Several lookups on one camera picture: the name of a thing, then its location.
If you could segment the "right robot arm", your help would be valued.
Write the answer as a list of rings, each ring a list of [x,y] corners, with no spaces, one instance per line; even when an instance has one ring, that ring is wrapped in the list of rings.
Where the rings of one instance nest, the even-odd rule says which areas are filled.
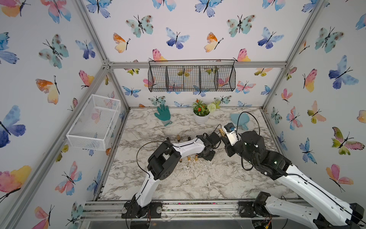
[[[309,204],[306,207],[260,192],[252,206],[244,207],[244,210],[263,217],[284,217],[313,229],[360,229],[366,225],[362,220],[363,207],[330,194],[286,157],[268,150],[264,138],[257,132],[239,135],[222,128],[219,131],[228,156],[239,155],[242,162],[247,161],[258,172],[288,187]]]

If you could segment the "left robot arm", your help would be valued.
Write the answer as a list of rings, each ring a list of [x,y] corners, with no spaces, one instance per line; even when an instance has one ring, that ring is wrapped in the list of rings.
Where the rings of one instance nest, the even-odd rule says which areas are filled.
[[[183,157],[198,155],[207,161],[211,161],[215,155],[215,149],[221,142],[220,136],[213,132],[197,135],[188,141],[172,143],[169,138],[161,141],[160,146],[148,158],[145,180],[140,190],[125,203],[122,210],[123,219],[139,219],[146,216],[159,218],[157,209],[161,203],[152,202],[160,182],[168,178]]]

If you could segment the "light blue hand mirror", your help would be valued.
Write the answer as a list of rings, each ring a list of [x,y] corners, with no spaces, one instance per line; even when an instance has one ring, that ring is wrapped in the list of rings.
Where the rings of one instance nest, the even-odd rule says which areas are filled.
[[[249,123],[250,118],[246,113],[231,114],[230,118],[235,127],[242,127],[244,131],[248,131],[247,124]]]

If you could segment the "white potted artificial plant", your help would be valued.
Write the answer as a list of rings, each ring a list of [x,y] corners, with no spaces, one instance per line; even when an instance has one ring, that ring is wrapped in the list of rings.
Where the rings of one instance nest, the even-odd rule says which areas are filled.
[[[209,115],[220,108],[220,101],[214,101],[206,104],[202,100],[196,99],[193,103],[194,120],[197,124],[203,125],[208,119]]]

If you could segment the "green rubber glove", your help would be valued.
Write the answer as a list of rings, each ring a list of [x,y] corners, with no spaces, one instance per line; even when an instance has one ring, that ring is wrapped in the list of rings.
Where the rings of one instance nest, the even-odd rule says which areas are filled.
[[[171,121],[171,113],[168,106],[165,105],[158,106],[157,112],[154,115],[162,122],[162,124],[165,127],[173,123]]]

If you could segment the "white mesh wall basket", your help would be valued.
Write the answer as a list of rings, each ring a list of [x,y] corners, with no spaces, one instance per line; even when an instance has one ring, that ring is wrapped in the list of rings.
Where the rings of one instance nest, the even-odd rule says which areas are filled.
[[[105,151],[120,112],[120,100],[92,94],[66,134],[70,146]]]

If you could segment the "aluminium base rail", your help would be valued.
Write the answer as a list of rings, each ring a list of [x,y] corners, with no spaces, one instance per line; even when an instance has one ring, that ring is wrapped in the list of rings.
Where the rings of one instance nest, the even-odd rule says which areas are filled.
[[[253,209],[253,199],[229,200],[155,200],[149,213],[141,218],[131,213],[125,201],[90,201],[85,204],[82,221],[155,221],[221,220],[221,219],[309,219],[319,212],[302,199],[278,199],[268,211],[269,216]]]

